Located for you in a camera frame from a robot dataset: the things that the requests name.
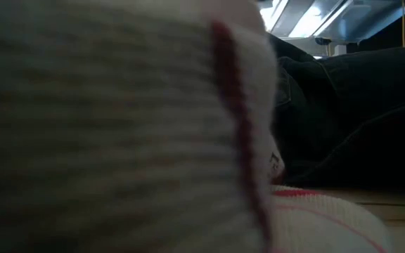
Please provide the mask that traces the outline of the white sock maroon stripe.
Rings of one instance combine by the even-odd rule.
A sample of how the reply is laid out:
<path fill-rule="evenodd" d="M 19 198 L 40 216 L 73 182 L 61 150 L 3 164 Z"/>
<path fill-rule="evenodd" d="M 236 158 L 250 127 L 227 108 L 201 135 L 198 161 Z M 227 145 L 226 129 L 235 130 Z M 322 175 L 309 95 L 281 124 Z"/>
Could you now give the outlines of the white sock maroon stripe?
<path fill-rule="evenodd" d="M 257 0 L 0 0 L 0 253 L 275 253 Z"/>

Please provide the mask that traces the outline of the silver ceiling duct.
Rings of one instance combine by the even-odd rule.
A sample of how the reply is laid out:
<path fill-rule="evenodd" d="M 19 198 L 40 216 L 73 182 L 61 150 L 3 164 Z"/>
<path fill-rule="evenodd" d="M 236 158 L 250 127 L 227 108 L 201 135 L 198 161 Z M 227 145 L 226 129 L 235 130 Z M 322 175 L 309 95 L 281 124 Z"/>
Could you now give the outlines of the silver ceiling duct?
<path fill-rule="evenodd" d="M 405 0 L 256 0 L 267 32 L 306 52 L 340 55 L 405 18 Z"/>

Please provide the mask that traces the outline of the dark jeans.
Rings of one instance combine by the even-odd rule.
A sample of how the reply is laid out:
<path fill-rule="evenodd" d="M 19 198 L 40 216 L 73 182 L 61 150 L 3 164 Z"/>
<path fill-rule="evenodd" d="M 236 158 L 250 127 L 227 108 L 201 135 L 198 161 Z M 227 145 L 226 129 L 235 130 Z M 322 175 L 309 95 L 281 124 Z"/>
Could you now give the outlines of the dark jeans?
<path fill-rule="evenodd" d="M 270 42 L 283 183 L 405 190 L 405 48 L 315 59 L 277 37 Z"/>

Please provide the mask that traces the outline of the white ribbed sock red lines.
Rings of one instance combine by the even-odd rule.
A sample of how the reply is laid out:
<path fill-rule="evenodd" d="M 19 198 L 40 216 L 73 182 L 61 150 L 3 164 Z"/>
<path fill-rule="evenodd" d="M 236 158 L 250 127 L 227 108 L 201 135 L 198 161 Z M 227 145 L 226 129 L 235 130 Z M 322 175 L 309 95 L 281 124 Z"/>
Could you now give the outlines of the white ribbed sock red lines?
<path fill-rule="evenodd" d="M 383 222 L 357 204 L 289 186 L 272 194 L 273 253 L 393 253 Z"/>

